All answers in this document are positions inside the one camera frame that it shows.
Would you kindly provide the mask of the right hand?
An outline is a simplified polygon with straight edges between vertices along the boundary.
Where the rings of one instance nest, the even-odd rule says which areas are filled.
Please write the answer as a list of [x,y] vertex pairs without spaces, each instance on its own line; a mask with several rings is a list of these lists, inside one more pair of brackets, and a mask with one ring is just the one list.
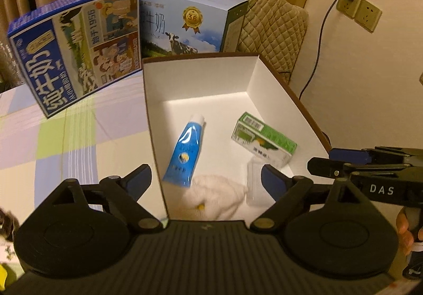
[[396,219],[397,233],[399,237],[399,247],[405,256],[412,252],[412,245],[414,243],[414,236],[409,230],[410,223],[405,213],[405,207],[400,210]]

